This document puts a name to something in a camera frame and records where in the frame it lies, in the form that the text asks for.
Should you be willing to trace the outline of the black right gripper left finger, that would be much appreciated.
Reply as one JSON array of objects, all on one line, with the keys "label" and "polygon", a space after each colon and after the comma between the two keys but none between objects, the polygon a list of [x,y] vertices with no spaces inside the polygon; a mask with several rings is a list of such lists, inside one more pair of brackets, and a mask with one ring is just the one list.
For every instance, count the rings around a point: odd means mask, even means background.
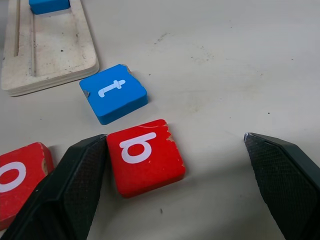
[{"label": "black right gripper left finger", "polygon": [[100,134],[70,146],[0,240],[87,240],[100,199],[106,138]]}]

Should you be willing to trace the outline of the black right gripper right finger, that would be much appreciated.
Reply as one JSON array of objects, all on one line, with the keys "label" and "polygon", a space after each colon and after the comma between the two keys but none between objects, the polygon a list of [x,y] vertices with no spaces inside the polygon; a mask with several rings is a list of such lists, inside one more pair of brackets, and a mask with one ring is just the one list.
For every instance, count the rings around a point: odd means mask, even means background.
[{"label": "black right gripper right finger", "polygon": [[320,167],[297,145],[244,135],[260,194],[285,240],[320,240]]}]

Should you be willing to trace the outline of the red letter o block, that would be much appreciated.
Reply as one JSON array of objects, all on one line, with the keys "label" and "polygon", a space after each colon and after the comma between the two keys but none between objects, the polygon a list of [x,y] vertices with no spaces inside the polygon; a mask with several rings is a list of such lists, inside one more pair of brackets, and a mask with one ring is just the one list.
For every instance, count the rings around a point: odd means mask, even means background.
[{"label": "red letter o block", "polygon": [[38,183],[53,170],[51,152],[41,142],[0,155],[0,231],[9,227]]}]

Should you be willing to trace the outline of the red letter b block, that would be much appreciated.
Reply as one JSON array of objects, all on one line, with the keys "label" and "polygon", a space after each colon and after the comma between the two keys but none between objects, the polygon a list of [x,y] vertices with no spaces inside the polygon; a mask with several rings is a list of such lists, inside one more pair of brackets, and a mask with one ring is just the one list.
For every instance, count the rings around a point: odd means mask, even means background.
[{"label": "red letter b block", "polygon": [[164,119],[111,133],[106,142],[115,184],[124,198],[185,177],[184,161]]}]

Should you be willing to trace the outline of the blue letter t block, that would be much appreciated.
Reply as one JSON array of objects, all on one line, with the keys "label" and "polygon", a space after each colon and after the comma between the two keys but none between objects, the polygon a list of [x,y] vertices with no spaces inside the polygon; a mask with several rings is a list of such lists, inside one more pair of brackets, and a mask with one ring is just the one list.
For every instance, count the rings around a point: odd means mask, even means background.
[{"label": "blue letter t block", "polygon": [[148,104],[147,90],[124,64],[86,77],[79,86],[102,125]]}]

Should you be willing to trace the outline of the light wooden letter tray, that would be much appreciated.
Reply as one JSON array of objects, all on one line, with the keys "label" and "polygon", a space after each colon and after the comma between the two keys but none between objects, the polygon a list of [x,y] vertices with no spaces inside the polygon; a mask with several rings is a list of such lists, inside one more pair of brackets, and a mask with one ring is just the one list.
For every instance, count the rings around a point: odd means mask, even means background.
[{"label": "light wooden letter tray", "polygon": [[36,15],[28,0],[8,0],[0,87],[16,97],[89,77],[99,61],[81,0]]}]

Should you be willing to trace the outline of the blue letter block in tray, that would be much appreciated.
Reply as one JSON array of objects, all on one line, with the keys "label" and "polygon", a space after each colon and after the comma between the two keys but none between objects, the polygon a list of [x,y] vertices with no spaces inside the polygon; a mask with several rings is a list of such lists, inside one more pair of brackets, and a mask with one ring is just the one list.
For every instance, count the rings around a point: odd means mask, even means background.
[{"label": "blue letter block in tray", "polygon": [[31,11],[36,15],[66,10],[70,0],[28,0]]}]

